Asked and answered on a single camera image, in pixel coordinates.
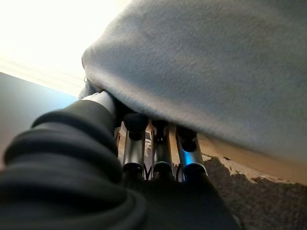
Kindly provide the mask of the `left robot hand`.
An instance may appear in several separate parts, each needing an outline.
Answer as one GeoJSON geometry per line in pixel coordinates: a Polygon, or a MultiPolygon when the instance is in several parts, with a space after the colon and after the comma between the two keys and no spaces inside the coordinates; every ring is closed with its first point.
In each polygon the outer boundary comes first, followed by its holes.
{"type": "Polygon", "coordinates": [[[0,227],[243,229],[209,181],[195,131],[177,126],[176,142],[182,181],[166,121],[149,121],[107,92],[46,113],[5,150],[0,227]]]}

